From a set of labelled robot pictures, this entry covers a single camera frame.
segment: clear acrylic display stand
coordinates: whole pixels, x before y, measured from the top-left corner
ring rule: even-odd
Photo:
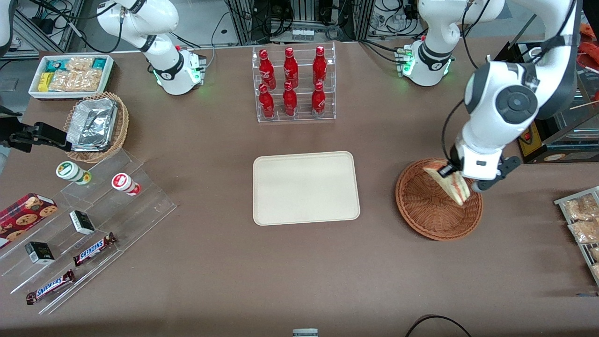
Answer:
[[[62,189],[52,198],[58,210],[0,251],[0,281],[11,290],[11,294],[23,299],[23,306],[27,306],[25,298],[28,293],[72,269],[75,283],[64,285],[28,306],[39,314],[52,313],[176,208],[141,166],[139,160],[123,149],[97,163],[89,170],[92,174],[89,184],[70,183]],[[139,194],[130,196],[112,187],[112,177],[120,172],[127,173],[141,185]],[[83,235],[75,231],[69,217],[73,210],[89,215],[96,228],[94,234]],[[73,257],[109,232],[113,232],[118,241],[75,267]],[[33,264],[24,247],[29,241],[47,243],[55,261],[45,266]]]
[[[323,90],[326,95],[325,112],[321,118],[312,116],[312,93],[314,92],[314,83],[312,82],[312,63],[316,57],[316,47],[323,46],[325,48],[326,58],[326,80],[323,83]],[[283,64],[285,63],[285,51],[275,49],[270,46],[254,47],[252,50],[252,74],[254,76],[254,95],[256,96],[256,114],[258,122],[293,122],[293,121],[321,121],[326,119],[335,119],[337,116],[337,106],[335,104],[335,92],[337,86],[335,84],[335,44],[320,43],[320,44],[294,44],[294,55],[298,61],[299,68],[299,86],[295,88],[295,93],[298,97],[298,111],[294,117],[289,117],[285,113],[283,105],[283,85],[285,83],[285,73]],[[258,86],[262,83],[260,77],[260,57],[258,52],[261,49],[268,51],[268,58],[274,66],[274,78],[277,80],[277,87],[270,91],[274,100],[274,118],[265,119],[260,108],[258,96]]]

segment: tabletop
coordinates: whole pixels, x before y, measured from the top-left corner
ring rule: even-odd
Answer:
[[[473,38],[470,49],[482,63],[505,42]],[[302,125],[258,124],[251,48],[218,49],[205,85],[177,97],[141,53],[113,54],[108,90],[129,110],[125,149],[178,208],[51,315],[32,314],[0,283],[0,335],[289,336],[316,327],[322,337],[402,336],[425,314],[473,336],[596,335],[598,299],[575,294],[597,288],[553,200],[598,185],[599,164],[523,165],[484,193],[472,234],[422,237],[397,209],[395,181],[410,162],[442,157],[441,127],[473,67],[460,44],[449,74],[423,88],[358,43],[335,47],[337,119]],[[61,127],[73,104],[31,99],[25,122]],[[461,108],[447,135],[466,120]],[[256,225],[254,160],[326,151],[355,159],[359,218]],[[12,151],[0,208],[59,192],[66,182],[54,170],[65,159],[44,146]]]

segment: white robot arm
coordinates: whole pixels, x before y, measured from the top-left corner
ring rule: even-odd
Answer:
[[[113,1],[98,5],[102,12]],[[167,33],[174,31],[179,14],[169,0],[119,0],[98,16],[100,26],[111,35],[121,37],[144,53],[164,90],[181,95],[203,84],[205,59],[187,50],[177,50]]]
[[[571,102],[575,82],[581,0],[514,0],[536,13],[546,27],[540,57],[533,63],[489,62],[470,77],[464,103],[470,120],[450,152],[442,176],[459,170],[479,180],[483,191],[520,164],[501,153],[533,122]]]
[[[408,55],[402,75],[417,85],[433,86],[447,72],[453,50],[458,45],[460,31],[457,22],[472,24],[494,20],[505,0],[420,0],[418,12],[428,24],[426,40],[404,46]]]
[[[6,54],[13,40],[13,16],[17,0],[0,0],[0,56]]]

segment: red coca-cola bottle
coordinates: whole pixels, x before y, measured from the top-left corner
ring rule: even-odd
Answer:
[[[325,48],[323,46],[316,47],[316,57],[314,63],[312,63],[312,82],[314,85],[318,81],[325,82],[326,79],[326,59],[325,59]]]
[[[312,116],[321,118],[325,114],[325,93],[322,91],[322,82],[318,81],[314,85],[312,93]]]
[[[285,80],[291,82],[294,88],[300,85],[300,73],[298,71],[298,61],[294,57],[294,49],[291,47],[285,48],[285,64],[283,64],[285,70]]]
[[[274,67],[268,59],[268,52],[265,49],[260,50],[260,76],[269,89],[274,90],[277,87],[277,80],[274,79]]]
[[[262,109],[262,114],[266,119],[274,118],[274,101],[273,96],[268,92],[268,88],[266,84],[260,83],[258,87],[260,90],[260,96],[258,96],[258,100],[260,101],[260,108]]]
[[[283,93],[283,102],[285,103],[285,113],[289,117],[295,116],[298,111],[298,96],[294,91],[294,86],[290,81],[285,82],[285,92]]]

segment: wicker basket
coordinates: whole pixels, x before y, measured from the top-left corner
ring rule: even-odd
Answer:
[[[127,137],[127,127],[129,127],[129,112],[127,111],[127,107],[123,104],[123,101],[117,95],[112,94],[111,92],[103,92],[101,94],[86,97],[83,100],[99,100],[100,98],[110,98],[119,105],[119,109],[117,111],[117,119],[114,122],[112,145],[105,152],[67,152],[66,155],[72,160],[83,161],[89,164],[95,164],[100,160],[110,156],[118,149],[120,149],[123,146],[123,143],[125,142],[125,138]],[[71,113],[69,113],[69,116],[66,118],[66,123],[63,127],[64,131],[69,130],[69,126],[71,125],[71,118],[73,117],[74,111],[75,107],[71,109]]]
[[[415,161],[401,173],[395,186],[395,201],[405,221],[418,233],[439,241],[461,239],[479,224],[483,198],[470,190],[470,198],[459,206],[423,170],[435,160],[440,159]],[[469,186],[472,182],[466,179]]]

